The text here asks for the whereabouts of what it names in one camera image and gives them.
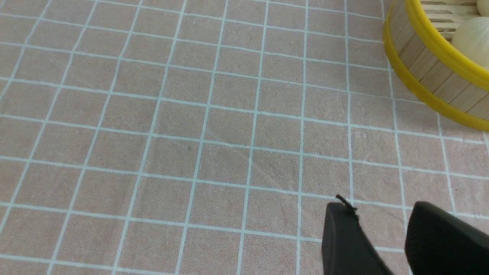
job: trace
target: yellow steamer rim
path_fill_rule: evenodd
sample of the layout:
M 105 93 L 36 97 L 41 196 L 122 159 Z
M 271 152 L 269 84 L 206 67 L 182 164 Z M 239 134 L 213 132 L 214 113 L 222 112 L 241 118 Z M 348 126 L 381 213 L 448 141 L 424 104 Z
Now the yellow steamer rim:
M 394 0 L 383 38 L 392 68 L 419 100 L 462 125 L 489 131 L 489 70 L 449 42 L 461 22 L 480 16 L 475 5 Z

